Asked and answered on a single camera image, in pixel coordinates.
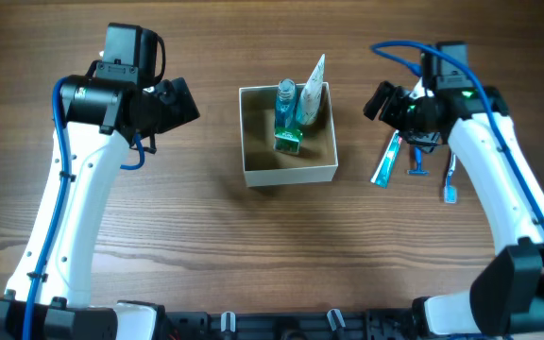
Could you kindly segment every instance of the open container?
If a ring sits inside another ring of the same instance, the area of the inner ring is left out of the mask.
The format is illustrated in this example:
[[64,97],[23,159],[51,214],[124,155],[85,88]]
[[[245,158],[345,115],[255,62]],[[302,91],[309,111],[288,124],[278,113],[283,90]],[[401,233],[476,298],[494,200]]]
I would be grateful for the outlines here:
[[[297,98],[305,84],[297,85]],[[246,186],[331,181],[339,162],[329,83],[323,82],[316,121],[304,127],[299,155],[274,151],[278,85],[240,88],[241,143]]]

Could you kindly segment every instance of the box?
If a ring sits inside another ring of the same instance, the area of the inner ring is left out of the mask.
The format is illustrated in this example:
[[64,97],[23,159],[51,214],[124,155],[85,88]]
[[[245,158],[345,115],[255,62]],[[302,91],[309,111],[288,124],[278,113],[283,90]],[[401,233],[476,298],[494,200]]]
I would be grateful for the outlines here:
[[[298,94],[305,84],[298,84]],[[302,129],[299,155],[274,151],[274,106],[278,86],[239,89],[243,172],[246,186],[331,181],[339,162],[329,83],[322,86],[316,121]]]

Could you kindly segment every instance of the wood surface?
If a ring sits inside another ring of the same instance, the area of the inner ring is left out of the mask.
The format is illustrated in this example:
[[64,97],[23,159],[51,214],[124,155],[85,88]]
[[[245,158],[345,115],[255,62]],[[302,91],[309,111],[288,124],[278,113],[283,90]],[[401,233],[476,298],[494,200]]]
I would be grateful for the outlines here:
[[[98,58],[109,22],[162,35],[166,76],[186,78],[202,116],[162,135],[143,169],[114,182],[93,303],[358,311],[468,289],[493,258],[492,237],[463,167],[458,204],[442,202],[448,150],[424,158],[431,174],[421,178],[405,175],[404,147],[387,189],[368,182],[392,131],[362,108],[383,80],[416,82],[370,53],[375,42],[467,41],[471,67],[501,90],[544,189],[544,1],[31,3],[0,6],[0,296],[45,186],[51,89]],[[238,89],[305,81],[322,53],[339,157],[333,182],[248,189]],[[544,333],[516,336],[533,338]]]

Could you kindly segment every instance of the green soap bar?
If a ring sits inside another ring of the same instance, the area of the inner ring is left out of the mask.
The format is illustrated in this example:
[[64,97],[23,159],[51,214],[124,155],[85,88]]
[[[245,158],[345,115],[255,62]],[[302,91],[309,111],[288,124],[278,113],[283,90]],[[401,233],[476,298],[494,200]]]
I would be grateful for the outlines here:
[[303,134],[297,128],[274,128],[274,150],[291,155],[299,154]]

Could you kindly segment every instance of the beige box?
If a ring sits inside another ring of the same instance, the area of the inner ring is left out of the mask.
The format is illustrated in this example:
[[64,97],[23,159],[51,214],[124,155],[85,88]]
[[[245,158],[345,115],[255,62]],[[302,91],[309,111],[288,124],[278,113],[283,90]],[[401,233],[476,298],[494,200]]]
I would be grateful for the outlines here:
[[[298,84],[298,93],[304,84]],[[274,106],[278,85],[240,88],[243,172],[246,186],[331,181],[339,162],[329,83],[322,86],[316,121],[305,127],[299,155],[274,151]]]

